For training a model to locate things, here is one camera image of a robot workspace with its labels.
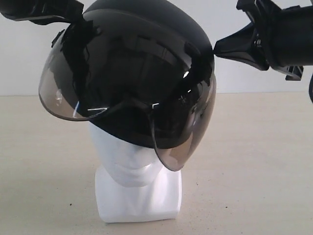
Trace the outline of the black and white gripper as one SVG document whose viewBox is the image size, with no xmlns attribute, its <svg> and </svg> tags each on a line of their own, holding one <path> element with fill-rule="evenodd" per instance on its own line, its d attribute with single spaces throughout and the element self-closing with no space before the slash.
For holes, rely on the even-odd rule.
<svg viewBox="0 0 313 235">
<path fill-rule="evenodd" d="M 84 4 L 78 0 L 2 0 L 0 14 L 38 25 L 73 23 L 81 19 Z M 102 69 L 102 21 L 89 11 L 62 36 L 62 80 L 91 81 Z"/>
</svg>

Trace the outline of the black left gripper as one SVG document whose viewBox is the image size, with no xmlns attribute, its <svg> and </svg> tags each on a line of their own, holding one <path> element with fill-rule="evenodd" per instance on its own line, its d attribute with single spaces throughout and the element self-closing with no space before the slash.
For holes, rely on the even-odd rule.
<svg viewBox="0 0 313 235">
<path fill-rule="evenodd" d="M 252 23 L 218 40 L 214 54 L 260 71 L 270 66 L 287 81 L 300 81 L 304 66 L 313 64 L 313 7 L 281 9 L 271 0 L 240 0 L 236 8 Z"/>
</svg>

